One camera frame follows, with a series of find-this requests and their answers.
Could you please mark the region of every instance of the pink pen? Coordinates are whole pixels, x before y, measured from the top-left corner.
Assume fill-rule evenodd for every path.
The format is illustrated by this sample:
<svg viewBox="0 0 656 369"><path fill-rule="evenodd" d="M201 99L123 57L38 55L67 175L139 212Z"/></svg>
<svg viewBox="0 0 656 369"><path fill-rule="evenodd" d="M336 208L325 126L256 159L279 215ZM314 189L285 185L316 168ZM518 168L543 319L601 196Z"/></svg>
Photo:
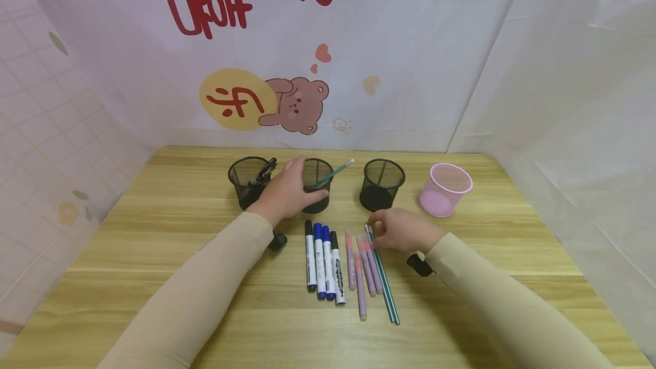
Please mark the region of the pink pen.
<svg viewBox="0 0 656 369"><path fill-rule="evenodd" d="M376 267L376 260L373 257L373 252L371 251L371 243L366 236L364 236L362 240L365 243L365 252L367 253L367 258L370 261L371 274L373 275L373 282L376 285L376 292L383 294L383 283L380 282L380 274L378 273L378 268Z"/></svg>
<svg viewBox="0 0 656 369"><path fill-rule="evenodd" d="M353 243L351 242L351 230L346 230L346 264L348 264L348 288L355 290L355 263L353 262Z"/></svg>
<svg viewBox="0 0 656 369"><path fill-rule="evenodd" d="M365 298L365 284L362 282L362 261L360 253L355 251L353 254L355 260L355 280L358 282L358 309L360 312L360 321L367 320L367 299Z"/></svg>
<svg viewBox="0 0 656 369"><path fill-rule="evenodd" d="M367 287L370 289L370 295L376 296L376 284L373 282L371 274L371 265L368 262L367 252L365 251L365 240L362 235L358 235L358 249L361 252L362 265L365 267L365 277L367 277Z"/></svg>

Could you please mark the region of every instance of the pink mesh pen holder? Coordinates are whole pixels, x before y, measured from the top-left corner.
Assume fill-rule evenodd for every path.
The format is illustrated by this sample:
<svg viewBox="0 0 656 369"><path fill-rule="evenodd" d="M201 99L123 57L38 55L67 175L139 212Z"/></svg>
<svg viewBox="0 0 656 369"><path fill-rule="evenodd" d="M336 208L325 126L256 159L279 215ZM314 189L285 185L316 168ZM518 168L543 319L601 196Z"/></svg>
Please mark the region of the pink mesh pen holder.
<svg viewBox="0 0 656 369"><path fill-rule="evenodd" d="M419 205L428 215L446 218L472 187L474 182L467 171L449 163L437 163L430 168L430 176L419 193Z"/></svg>

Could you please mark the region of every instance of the tiled wall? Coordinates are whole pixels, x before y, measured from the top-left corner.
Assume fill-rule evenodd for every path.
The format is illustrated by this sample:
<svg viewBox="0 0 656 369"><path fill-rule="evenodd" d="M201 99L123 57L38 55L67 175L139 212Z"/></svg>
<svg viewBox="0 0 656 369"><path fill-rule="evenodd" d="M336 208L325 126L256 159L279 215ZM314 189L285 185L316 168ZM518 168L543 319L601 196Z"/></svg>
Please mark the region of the tiled wall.
<svg viewBox="0 0 656 369"><path fill-rule="evenodd" d="M145 160L34 0L0 0L0 356Z"/></svg>

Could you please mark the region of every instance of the pen holder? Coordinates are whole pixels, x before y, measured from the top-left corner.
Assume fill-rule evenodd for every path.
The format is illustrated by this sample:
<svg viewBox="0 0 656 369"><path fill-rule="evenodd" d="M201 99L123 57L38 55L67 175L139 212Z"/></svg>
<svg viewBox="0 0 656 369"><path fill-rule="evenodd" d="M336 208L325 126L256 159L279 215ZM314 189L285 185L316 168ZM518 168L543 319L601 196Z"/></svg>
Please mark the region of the pen holder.
<svg viewBox="0 0 656 369"><path fill-rule="evenodd" d="M319 182L320 179L324 178L328 174L333 172L333 167L329 163L319 160L319 158L308 158L303 165L303 190L305 192L313 192L318 190L328 190L330 191L330 184L333 181L332 178L328 179L326 182L321 183L318 187L312 187ZM330 201L330 196L327 196L323 200L317 202L316 204L308 205L303 208L303 212L306 214L316 214L326 209Z"/></svg>
<svg viewBox="0 0 656 369"><path fill-rule="evenodd" d="M230 166L228 179L235 187L239 207L242 210L246 210L257 201L264 191L264 187L269 183L267 179L262 184L249 185L250 180L257 177L266 164L267 160L262 157L245 157Z"/></svg>
<svg viewBox="0 0 656 369"><path fill-rule="evenodd" d="M472 187L474 182L467 171L450 163L437 163L430 168L428 180L419 194L419 205L428 215L446 218Z"/></svg>
<svg viewBox="0 0 656 369"><path fill-rule="evenodd" d="M403 168L394 161L376 158L365 165L360 203L371 212L392 208L394 197L405 182Z"/></svg>

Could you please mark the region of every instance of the yellow circle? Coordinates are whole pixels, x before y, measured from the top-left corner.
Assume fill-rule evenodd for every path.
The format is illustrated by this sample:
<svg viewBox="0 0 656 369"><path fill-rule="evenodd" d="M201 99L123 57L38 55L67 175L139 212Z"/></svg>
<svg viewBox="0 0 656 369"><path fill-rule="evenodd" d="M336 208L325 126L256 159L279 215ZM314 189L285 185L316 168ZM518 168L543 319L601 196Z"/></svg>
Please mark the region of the yellow circle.
<svg viewBox="0 0 656 369"><path fill-rule="evenodd" d="M273 89L241 68L222 68L207 76L199 97L207 114L232 130L254 130L260 126L261 116L278 109Z"/></svg>

